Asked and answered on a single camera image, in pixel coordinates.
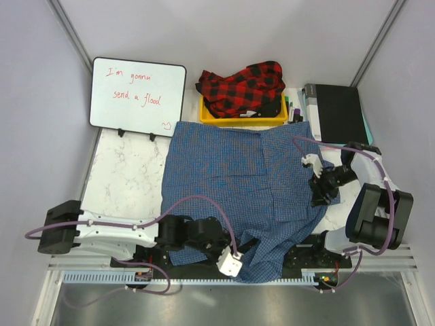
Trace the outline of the blue checkered long sleeve shirt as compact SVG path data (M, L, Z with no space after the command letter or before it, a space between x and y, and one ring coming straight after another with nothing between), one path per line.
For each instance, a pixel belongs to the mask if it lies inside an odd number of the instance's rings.
M241 243L256 239L242 258L241 283L281 278L284 255L301 243L326 214L311 206L304 153L308 123L268 130L219 128L180 122L169 145L161 194L163 211L193 219L227 219Z

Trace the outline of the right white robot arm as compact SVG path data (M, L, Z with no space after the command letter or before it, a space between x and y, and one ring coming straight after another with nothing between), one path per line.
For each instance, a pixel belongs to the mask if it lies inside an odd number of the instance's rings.
M331 204L340 187L353 181L358 181L361 187L345 226L325 231L323 244L311 250L316 266L329 266L336 253L349 255L364 250L381 255L401 245L414 198L399 190L389 178L379 148L349 142L341 148L340 166L325 167L314 153L303 156L301 162L313 170L309 180L312 206Z

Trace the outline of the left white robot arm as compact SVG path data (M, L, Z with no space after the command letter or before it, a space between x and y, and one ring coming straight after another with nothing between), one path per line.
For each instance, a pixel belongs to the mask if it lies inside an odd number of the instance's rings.
M77 249L141 267L148 262L148 249L167 252L189 247L200 251L226 276L236 276L242 267L242 254L227 219L165 214L122 221L84 210L81 204L68 200L48 210L37 237L39 253L64 255Z

